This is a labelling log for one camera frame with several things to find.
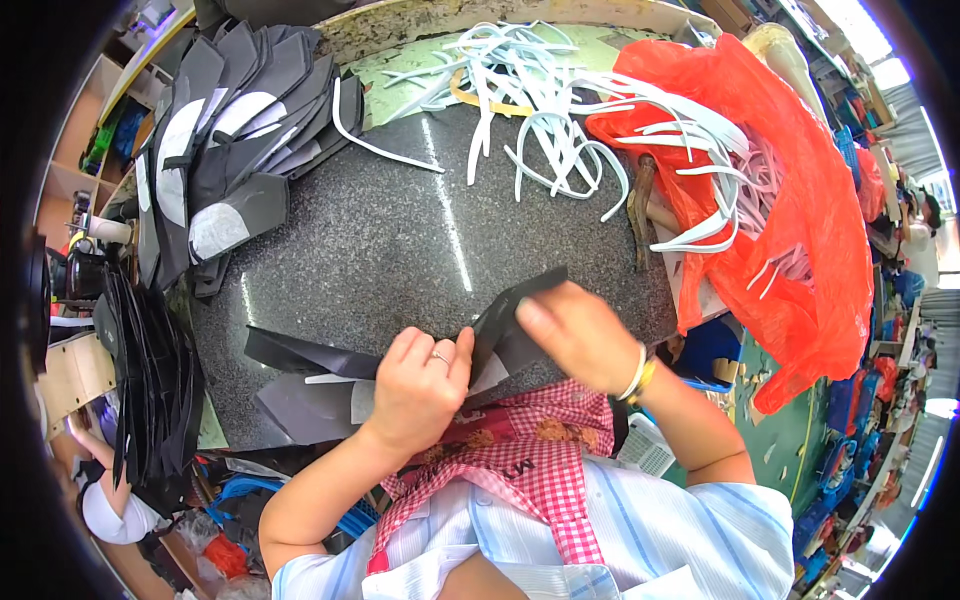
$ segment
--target gingham apron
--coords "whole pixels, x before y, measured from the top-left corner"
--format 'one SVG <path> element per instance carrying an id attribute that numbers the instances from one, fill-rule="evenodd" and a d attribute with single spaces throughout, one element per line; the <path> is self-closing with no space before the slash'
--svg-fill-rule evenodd
<path id="1" fill-rule="evenodd" d="M 394 504 L 377 523 L 367 575 L 391 569 L 390 536 L 456 476 L 548 524 L 565 564 L 603 564 L 581 448 L 610 456 L 612 424 L 607 397 L 573 380 L 458 414 L 438 444 L 381 482 Z"/>

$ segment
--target ring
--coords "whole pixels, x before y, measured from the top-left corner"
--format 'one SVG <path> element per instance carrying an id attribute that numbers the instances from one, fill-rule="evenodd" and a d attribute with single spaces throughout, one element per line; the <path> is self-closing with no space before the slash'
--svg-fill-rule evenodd
<path id="1" fill-rule="evenodd" d="M 439 358 L 440 360 L 444 361 L 448 367 L 450 366 L 450 361 L 446 360 L 446 357 L 436 350 L 430 352 L 430 358 Z"/>

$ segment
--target finger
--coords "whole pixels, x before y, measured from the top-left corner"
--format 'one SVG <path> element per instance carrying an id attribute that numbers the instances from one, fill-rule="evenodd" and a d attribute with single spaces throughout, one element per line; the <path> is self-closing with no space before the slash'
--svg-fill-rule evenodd
<path id="1" fill-rule="evenodd" d="M 524 298 L 516 308 L 516 321 L 530 339 L 554 360 L 563 357 L 570 343 L 563 326 L 546 307 L 532 298 Z"/>
<path id="2" fill-rule="evenodd" d="M 446 377 L 458 390 L 466 390 L 470 383 L 474 339 L 471 327 L 464 327 L 457 336 L 456 356 Z"/>
<path id="3" fill-rule="evenodd" d="M 440 354 L 446 362 L 435 357 L 434 352 Z M 446 379 L 447 373 L 450 371 L 450 366 L 453 365 L 453 358 L 457 355 L 457 346 L 450 340 L 441 340 L 437 342 L 433 349 L 430 350 L 430 355 L 426 357 L 426 370 L 429 373 L 436 374 L 440 377 Z"/>
<path id="4" fill-rule="evenodd" d="M 400 331 L 394 338 L 393 343 L 390 344 L 390 348 L 387 349 L 387 353 L 383 355 L 382 362 L 398 363 L 403 360 L 410 346 L 420 334 L 422 334 L 422 331 L 416 327 L 407 327 L 403 331 Z"/>
<path id="5" fill-rule="evenodd" d="M 533 298 L 548 310 L 554 310 L 563 302 L 570 302 L 578 296 L 586 295 L 588 292 L 573 281 L 564 281 L 555 288 L 539 292 Z"/>
<path id="6" fill-rule="evenodd" d="M 426 364 L 426 359 L 430 356 L 433 345 L 433 337 L 420 332 L 417 339 L 410 345 L 410 349 L 407 350 L 403 364 L 409 366 L 411 369 L 421 369 L 423 365 Z"/>

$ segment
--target hammer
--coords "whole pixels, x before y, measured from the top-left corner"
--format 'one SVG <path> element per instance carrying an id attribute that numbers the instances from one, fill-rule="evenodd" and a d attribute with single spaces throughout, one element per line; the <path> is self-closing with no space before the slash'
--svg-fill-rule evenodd
<path id="1" fill-rule="evenodd" d="M 647 228 L 647 203 L 650 201 L 650 191 L 654 186 L 654 175 L 657 173 L 657 163 L 648 154 L 640 155 L 636 169 L 634 189 L 627 197 L 627 217 L 630 227 L 634 230 L 636 240 L 636 269 L 648 271 L 650 269 L 650 233 Z"/>

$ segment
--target striped shirt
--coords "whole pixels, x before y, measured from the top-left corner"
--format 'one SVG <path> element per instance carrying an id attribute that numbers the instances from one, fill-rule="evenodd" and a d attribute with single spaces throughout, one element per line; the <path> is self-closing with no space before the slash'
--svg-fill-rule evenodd
<path id="1" fill-rule="evenodd" d="M 730 483 L 683 490 L 610 463 L 584 461 L 587 513 L 606 564 L 564 565 L 548 525 L 458 478 L 391 537 L 393 570 L 365 577 L 371 528 L 337 556 L 287 563 L 274 598 L 435 598 L 477 550 L 531 598 L 786 597 L 793 520 L 782 493 Z"/>

